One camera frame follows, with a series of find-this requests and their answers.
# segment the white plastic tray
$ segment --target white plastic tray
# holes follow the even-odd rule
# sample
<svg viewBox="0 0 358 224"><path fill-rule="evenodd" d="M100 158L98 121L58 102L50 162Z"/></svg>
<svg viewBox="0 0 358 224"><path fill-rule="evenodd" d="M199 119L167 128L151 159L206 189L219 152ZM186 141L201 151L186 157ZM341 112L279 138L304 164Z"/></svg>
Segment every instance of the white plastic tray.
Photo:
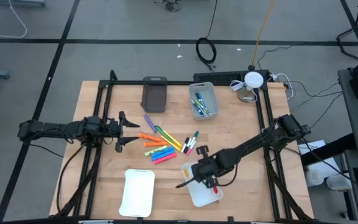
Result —
<svg viewBox="0 0 358 224"><path fill-rule="evenodd" d="M197 162L195 161L187 162L181 167L181 173L183 174L183 178L185 179L185 181L193 178L191 165L196 163ZM186 177L185 169L187 169L189 173L189 178ZM187 188L189 189L189 193L193 201L193 204L196 207L202 207L209 203L220 200L223 197L223 191L219 187L217 187L218 193L216 194L213 189L208 189L203 183L198 183L196 181L190 182L187 185Z"/></svg>
<svg viewBox="0 0 358 224"><path fill-rule="evenodd" d="M124 196L119 214L127 217L148 217L152 213L155 174L151 170L125 171Z"/></svg>

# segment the wooden tabletop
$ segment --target wooden tabletop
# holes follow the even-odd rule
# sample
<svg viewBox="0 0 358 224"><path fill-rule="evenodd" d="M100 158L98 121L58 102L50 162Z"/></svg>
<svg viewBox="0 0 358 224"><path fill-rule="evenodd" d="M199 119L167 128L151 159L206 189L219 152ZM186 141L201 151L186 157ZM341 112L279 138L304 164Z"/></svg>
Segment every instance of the wooden tabletop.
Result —
<svg viewBox="0 0 358 224"><path fill-rule="evenodd" d="M269 83L268 86L274 117L289 113L282 83ZM97 87L98 82L82 83L73 120L81 120L93 113ZM129 121L141 126L140 128L124 128L125 136L137 136L139 132L159 136L152 132L143 117L145 112L140 106L142 89L142 85L114 85L112 88L108 117L117 118L119 111L125 111ZM191 115L188 87L171 85L168 86L167 110L164 113L148 113L148 116L154 125L162 127L181 142L199 131L196 146L208 145L211 154L223 148L235 147L260 133L255 103L241 102L228 86L216 86L215 90L219 102L219 114L215 119L195 121ZM155 173L155 185L152 213L145 219L225 221L228 216L233 216L235 221L273 221L262 149L241 160L236 181L228 187L222 187L224 195L220 201L196 208L191 201L188 189L186 187L176 189L175 186L183 182L181 166L186 162L200 159L200 156L194 152L189 156L178 153L176 158L154 165L149 157L144 156L146 151L154 147L144 147L144 142L146 142L145 139L130 142L123 147L122 153L114 150L115 143L103 146L92 218L133 219L119 214L124 191L124 173L128 169L146 169ZM288 147L297 150L295 142L289 144ZM67 145L62 166L78 148L78 142ZM64 173L60 195L61 207L78 186L84 152L83 149L70 162ZM288 191L305 213L312 217L313 212L299 155L283 150L281 157ZM233 174L231 172L219 178L219 182L230 181ZM282 197L278 190L277 192L281 217L285 217ZM82 214L85 212L87 190L83 196ZM50 214L57 212L55 200L56 194Z"/></svg>

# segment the pink highlighter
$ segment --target pink highlighter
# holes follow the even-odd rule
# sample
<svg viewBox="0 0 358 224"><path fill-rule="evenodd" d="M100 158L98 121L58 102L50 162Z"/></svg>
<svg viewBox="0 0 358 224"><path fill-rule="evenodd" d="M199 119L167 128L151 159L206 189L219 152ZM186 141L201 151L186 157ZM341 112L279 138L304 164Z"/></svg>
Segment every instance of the pink highlighter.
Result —
<svg viewBox="0 0 358 224"><path fill-rule="evenodd" d="M157 159L157 160L154 160L153 163L154 165L157 165L163 161L166 161L166 160L169 160L169 159L172 159L172 158L175 158L177 156L177 154L174 152L173 154L170 154L170 155L167 155L161 159Z"/></svg>

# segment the purple marker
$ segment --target purple marker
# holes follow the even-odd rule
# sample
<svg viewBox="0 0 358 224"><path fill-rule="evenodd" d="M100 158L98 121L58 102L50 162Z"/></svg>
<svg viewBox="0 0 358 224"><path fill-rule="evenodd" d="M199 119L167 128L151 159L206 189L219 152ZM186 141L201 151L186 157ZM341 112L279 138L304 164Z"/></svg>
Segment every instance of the purple marker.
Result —
<svg viewBox="0 0 358 224"><path fill-rule="evenodd" d="M146 119L147 123L149 124L149 126L152 128L154 133L157 133L156 128L154 127L153 122L150 120L150 118L147 116L147 114L144 115L144 119Z"/></svg>

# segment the gray floor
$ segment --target gray floor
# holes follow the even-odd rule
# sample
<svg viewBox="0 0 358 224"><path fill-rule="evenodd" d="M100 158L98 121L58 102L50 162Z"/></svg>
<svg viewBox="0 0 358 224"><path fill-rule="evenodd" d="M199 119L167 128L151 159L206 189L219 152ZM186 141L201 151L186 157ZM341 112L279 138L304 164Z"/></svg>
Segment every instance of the gray floor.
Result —
<svg viewBox="0 0 358 224"><path fill-rule="evenodd" d="M186 0L182 2L181 11L169 13L154 5L152 0L82 0L68 38L197 39L208 31L213 2ZM255 40L269 2L219 1L210 39ZM358 0L348 0L348 3L355 15ZM26 38L58 39L72 4L73 0L48 0L45 9L15 9L29 29ZM339 0L281 0L274 6L262 39L334 41L348 28L350 25ZM0 6L0 34L20 35L21 32L12 12ZM356 37L352 34L345 40L355 41ZM216 47L217 72L245 70L252 60L252 45ZM257 58L263 51L276 47L260 46ZM0 44L0 69L11 72L11 79L0 79L0 200L21 147L16 138L17 125L31 119L56 48L57 44ZM358 55L358 47L346 49ZM312 94L335 83L337 70L357 64L358 61L341 54L338 47L312 45L280 49L268 53L261 61L262 68L303 82ZM114 69L121 80L140 80L148 75L191 80L194 73L208 72L197 58L194 45L66 44L40 120L70 121L81 82L107 78L110 69ZM288 102L291 108L308 99L301 86L294 84L294 89L296 95ZM300 123L311 125L334 97L315 98L293 114ZM344 121L346 128L339 125ZM340 97L307 138L330 142L349 132L346 108ZM37 143L57 153L64 152L64 141L43 139ZM61 162L60 158L45 151L30 148L5 220L48 215ZM310 189L310 195L316 218L325 222L354 223L338 216L346 209L341 193L321 186Z"/></svg>

